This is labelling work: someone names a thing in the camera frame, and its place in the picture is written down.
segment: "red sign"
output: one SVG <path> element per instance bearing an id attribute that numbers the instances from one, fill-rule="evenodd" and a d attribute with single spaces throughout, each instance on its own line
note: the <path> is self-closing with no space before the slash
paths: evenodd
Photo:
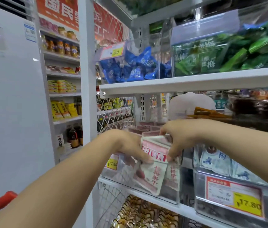
<path id="1" fill-rule="evenodd" d="M 123 41 L 122 23 L 107 10 L 94 2 L 95 38 L 107 39 L 113 43 Z"/>
<path id="2" fill-rule="evenodd" d="M 77 0 L 37 0 L 38 12 L 79 31 Z"/>

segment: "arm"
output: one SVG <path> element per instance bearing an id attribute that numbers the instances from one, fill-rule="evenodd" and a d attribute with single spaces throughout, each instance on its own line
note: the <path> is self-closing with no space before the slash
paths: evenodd
<path id="1" fill-rule="evenodd" d="M 209 119 L 170 121 L 162 134 L 169 133 L 173 146 L 169 155 L 196 143 L 214 146 L 268 182 L 268 133 Z"/>
<path id="2" fill-rule="evenodd" d="M 4 210 L 0 227 L 71 228 L 110 155 L 123 152 L 152 162 L 139 138 L 109 130 L 34 181 Z"/>

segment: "shelf upright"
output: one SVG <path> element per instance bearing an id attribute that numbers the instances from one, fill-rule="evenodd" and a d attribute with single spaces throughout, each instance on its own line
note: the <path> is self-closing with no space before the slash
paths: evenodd
<path id="1" fill-rule="evenodd" d="M 94 3 L 93 0 L 78 0 L 79 31 L 80 31 L 80 67 L 81 67 L 81 99 L 82 99 L 82 125 L 83 143 L 97 136 L 97 115 L 95 102 L 95 54 L 94 35 Z M 94 228 L 99 220 L 99 188 L 98 184 L 87 199 L 74 228 Z"/>

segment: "hand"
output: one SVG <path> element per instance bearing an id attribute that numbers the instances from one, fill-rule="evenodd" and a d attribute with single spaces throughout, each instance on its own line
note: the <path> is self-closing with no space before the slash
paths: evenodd
<path id="1" fill-rule="evenodd" d="M 163 125 L 160 134 L 168 133 L 173 139 L 167 160 L 172 161 L 182 153 L 183 149 L 196 145 L 201 139 L 203 128 L 211 121 L 208 119 L 179 119 Z"/>
<path id="2" fill-rule="evenodd" d="M 109 130 L 117 138 L 116 151 L 126 156 L 133 156 L 146 163 L 153 163 L 153 158 L 141 149 L 140 136 L 124 130 Z"/>

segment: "person's left hand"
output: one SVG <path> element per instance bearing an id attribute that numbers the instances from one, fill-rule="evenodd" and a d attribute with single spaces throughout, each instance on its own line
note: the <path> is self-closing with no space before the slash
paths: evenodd
<path id="1" fill-rule="evenodd" d="M 109 130 L 117 138 L 116 151 L 126 156 L 133 156 L 146 163 L 153 163 L 153 158 L 141 149 L 140 137 L 124 130 Z"/>

